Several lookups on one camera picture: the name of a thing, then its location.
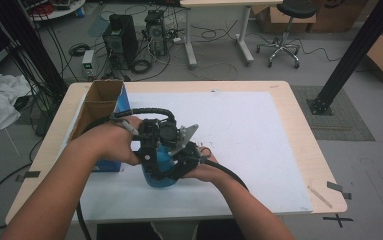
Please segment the white table sheet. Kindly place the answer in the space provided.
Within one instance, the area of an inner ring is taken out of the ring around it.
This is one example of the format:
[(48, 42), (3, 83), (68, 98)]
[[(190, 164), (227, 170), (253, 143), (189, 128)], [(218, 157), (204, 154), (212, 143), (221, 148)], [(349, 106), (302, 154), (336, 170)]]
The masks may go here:
[[(131, 107), (170, 110), (180, 125), (197, 125), (193, 141), (208, 147), (250, 192), (276, 214), (310, 213), (312, 203), (270, 93), (207, 90), (197, 93), (132, 93)], [(149, 186), (138, 166), (90, 176), (81, 207), (85, 220), (202, 219), (231, 212), (211, 184), (183, 179)]]

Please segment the grey floor mat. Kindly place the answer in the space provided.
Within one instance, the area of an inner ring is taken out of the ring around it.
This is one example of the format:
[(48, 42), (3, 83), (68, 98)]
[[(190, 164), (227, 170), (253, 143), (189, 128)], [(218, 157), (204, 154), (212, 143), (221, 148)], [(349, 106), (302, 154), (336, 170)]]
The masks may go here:
[(374, 141), (375, 138), (344, 90), (332, 102), (330, 109), (314, 115), (309, 101), (321, 91), (321, 86), (292, 86), (297, 102), (317, 140)]

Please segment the round white table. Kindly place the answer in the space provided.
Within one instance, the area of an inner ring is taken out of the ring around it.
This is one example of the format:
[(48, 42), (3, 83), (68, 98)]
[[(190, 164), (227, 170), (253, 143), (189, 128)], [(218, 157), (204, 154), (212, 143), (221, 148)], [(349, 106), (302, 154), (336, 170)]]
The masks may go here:
[(76, 12), (82, 17), (86, 0), (19, 0), (33, 21), (55, 19)]

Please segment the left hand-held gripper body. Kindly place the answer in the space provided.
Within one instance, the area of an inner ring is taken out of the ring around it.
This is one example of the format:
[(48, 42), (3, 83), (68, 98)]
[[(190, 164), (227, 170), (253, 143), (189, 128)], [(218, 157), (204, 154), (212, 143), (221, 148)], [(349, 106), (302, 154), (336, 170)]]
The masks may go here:
[(137, 151), (155, 151), (162, 145), (168, 148), (168, 154), (173, 158), (188, 142), (192, 142), (191, 137), (197, 129), (197, 124), (177, 127), (176, 121), (172, 118), (144, 119), (138, 127), (139, 135), (135, 136), (135, 140), (139, 142)]

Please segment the white power supply unit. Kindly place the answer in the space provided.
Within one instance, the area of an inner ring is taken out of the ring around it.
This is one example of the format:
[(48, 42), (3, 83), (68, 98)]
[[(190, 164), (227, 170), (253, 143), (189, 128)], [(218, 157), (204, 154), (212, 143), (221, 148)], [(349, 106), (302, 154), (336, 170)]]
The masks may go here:
[(94, 76), (93, 57), (94, 57), (94, 51), (93, 50), (86, 50), (84, 52), (84, 55), (82, 58), (82, 67), (83, 67), (84, 73), (88, 77)]

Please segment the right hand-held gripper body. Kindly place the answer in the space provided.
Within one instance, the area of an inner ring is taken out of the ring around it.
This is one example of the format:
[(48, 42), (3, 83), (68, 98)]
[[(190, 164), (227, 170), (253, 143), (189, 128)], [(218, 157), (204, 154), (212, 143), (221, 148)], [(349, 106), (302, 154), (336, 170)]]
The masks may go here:
[(202, 163), (204, 158), (209, 158), (211, 156), (211, 150), (208, 147), (199, 147), (194, 142), (188, 142), (186, 147), (176, 156), (182, 158), (182, 165), (176, 166), (176, 168), (181, 167), (185, 175), (196, 168), (198, 164)]

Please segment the black metal frame post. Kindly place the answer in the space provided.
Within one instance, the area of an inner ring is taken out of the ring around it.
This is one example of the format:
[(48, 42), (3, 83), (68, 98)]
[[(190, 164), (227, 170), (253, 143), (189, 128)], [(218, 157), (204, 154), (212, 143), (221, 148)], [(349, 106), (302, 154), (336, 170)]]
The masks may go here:
[(331, 114), (334, 99), (382, 32), (383, 0), (379, 0), (319, 94), (307, 100), (312, 115)]
[(17, 0), (0, 0), (0, 21), (24, 48), (46, 83), (46, 89), (54, 98), (63, 98), (67, 85), (59, 75), (43, 43), (35, 33), (29, 17)]

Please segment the blue cardboard box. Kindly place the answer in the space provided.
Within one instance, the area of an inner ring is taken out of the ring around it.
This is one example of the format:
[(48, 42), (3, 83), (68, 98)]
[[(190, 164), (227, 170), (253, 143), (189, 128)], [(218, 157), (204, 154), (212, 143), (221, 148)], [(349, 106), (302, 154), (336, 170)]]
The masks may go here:
[(94, 127), (108, 123), (114, 113), (129, 110), (126, 87), (122, 81), (94, 81), (79, 104), (79, 113), (69, 141), (60, 152), (54, 167), (66, 172), (80, 172), (89, 176), (90, 172), (119, 172), (122, 162), (98, 160), (91, 165), (91, 159), (81, 156), (79, 148), (70, 142)]

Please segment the large black computer tower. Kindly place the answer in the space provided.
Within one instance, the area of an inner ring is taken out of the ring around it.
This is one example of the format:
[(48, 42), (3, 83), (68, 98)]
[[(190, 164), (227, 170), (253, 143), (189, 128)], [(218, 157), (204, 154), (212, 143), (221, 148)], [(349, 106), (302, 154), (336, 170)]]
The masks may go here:
[(103, 33), (109, 58), (123, 69), (130, 69), (138, 52), (138, 40), (131, 15), (111, 14)]

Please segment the blue bottle with white cap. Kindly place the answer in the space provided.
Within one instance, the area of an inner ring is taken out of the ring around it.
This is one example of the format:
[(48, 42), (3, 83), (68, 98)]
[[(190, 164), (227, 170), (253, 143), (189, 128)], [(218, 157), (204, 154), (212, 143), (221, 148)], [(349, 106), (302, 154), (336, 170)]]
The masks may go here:
[[(172, 166), (172, 157), (168, 154), (168, 148), (165, 146), (160, 145), (156, 148), (155, 152), (157, 153), (158, 150), (164, 150), (166, 152), (166, 164), (165, 164), (165, 171), (168, 171), (169, 169), (172, 169), (174, 166)], [(147, 184), (154, 188), (165, 188), (172, 186), (176, 183), (174, 180), (166, 179), (166, 180), (159, 180), (158, 177), (160, 175), (156, 175), (155, 173), (145, 173), (143, 171), (145, 180)]]

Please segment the low wide cardboard box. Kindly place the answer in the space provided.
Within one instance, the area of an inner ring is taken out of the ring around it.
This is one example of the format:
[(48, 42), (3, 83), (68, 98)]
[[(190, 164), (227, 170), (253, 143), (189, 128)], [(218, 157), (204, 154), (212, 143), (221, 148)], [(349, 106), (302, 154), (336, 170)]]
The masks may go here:
[[(256, 18), (256, 23), (262, 33), (283, 33), (290, 20), (290, 16), (281, 13), (276, 7), (267, 5), (255, 5), (251, 13)], [(291, 23), (292, 33), (305, 32), (309, 24), (316, 22), (316, 16), (309, 18), (294, 18)]]

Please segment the white-legged desk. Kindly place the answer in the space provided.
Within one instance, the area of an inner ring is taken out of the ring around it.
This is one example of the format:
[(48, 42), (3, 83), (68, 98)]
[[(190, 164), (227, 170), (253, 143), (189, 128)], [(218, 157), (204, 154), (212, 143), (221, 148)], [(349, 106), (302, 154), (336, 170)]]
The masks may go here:
[(191, 9), (195, 7), (213, 6), (242, 6), (243, 14), (241, 18), (240, 32), (235, 36), (235, 41), (244, 56), (244, 63), (250, 66), (254, 58), (245, 42), (245, 35), (251, 8), (253, 5), (266, 5), (268, 7), (282, 3), (283, 0), (180, 0), (180, 5), (186, 9), (186, 33), (184, 47), (186, 50), (188, 64), (190, 68), (197, 66), (197, 60), (191, 42)]

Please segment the person's left hand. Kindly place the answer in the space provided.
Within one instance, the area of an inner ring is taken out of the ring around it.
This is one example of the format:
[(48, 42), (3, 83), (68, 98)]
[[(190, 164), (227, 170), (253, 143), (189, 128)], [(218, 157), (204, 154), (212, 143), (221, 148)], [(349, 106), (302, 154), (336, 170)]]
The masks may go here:
[[(122, 119), (127, 120), (136, 129), (142, 123), (142, 120), (136, 116)], [(71, 141), (70, 144), (79, 148), (81, 156), (90, 158), (91, 165), (94, 165), (98, 160), (118, 161), (132, 166), (140, 164), (139, 158), (131, 149), (134, 135), (118, 126), (117, 122), (111, 120), (94, 127)]]

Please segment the tall cardboard box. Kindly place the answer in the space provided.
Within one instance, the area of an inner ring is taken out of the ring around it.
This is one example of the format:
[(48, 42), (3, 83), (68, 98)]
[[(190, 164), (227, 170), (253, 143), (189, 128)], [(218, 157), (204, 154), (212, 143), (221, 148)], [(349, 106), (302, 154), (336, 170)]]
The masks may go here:
[(368, 0), (311, 0), (317, 8), (316, 21), (307, 27), (310, 33), (349, 31)]

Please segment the thin wooden stick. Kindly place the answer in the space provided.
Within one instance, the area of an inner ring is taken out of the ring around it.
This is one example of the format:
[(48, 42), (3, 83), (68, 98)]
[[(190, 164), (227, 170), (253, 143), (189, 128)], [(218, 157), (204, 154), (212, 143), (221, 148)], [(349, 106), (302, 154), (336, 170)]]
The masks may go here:
[(314, 188), (312, 188), (311, 186), (307, 186), (307, 188), (320, 200), (322, 201), (326, 206), (328, 206), (329, 208), (332, 209), (332, 204), (326, 199), (324, 198), (318, 191), (316, 191)]

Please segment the black and grey computer tower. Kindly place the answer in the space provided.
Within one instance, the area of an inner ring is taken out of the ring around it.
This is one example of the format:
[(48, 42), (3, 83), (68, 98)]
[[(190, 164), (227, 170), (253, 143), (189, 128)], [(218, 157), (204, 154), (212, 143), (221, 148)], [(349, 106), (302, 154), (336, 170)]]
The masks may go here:
[(167, 53), (167, 39), (164, 12), (162, 10), (149, 10), (145, 23), (150, 52), (154, 56), (165, 56)]

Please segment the black swivel stool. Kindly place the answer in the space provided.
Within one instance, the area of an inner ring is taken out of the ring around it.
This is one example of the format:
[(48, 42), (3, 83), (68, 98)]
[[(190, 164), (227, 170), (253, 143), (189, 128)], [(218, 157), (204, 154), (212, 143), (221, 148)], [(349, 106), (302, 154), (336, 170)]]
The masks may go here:
[(294, 59), (294, 67), (300, 67), (298, 53), (300, 46), (288, 41), (289, 34), (291, 33), (291, 23), (294, 18), (309, 18), (316, 16), (317, 8), (311, 0), (283, 0), (275, 6), (281, 13), (290, 16), (289, 24), (286, 30), (281, 33), (281, 36), (276, 36), (272, 41), (266, 41), (256, 46), (256, 52), (259, 53), (262, 47), (274, 48), (274, 51), (268, 58), (268, 66), (273, 65), (274, 58), (280, 53), (285, 52)]

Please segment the person's right hand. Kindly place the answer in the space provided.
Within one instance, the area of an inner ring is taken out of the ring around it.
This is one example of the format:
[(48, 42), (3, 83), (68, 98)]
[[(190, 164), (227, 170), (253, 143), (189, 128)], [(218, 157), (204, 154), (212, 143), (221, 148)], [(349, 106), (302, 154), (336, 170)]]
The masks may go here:
[(231, 179), (231, 176), (213, 166), (198, 164), (196, 168), (185, 174), (183, 178), (195, 178), (203, 182), (218, 183), (221, 180)]

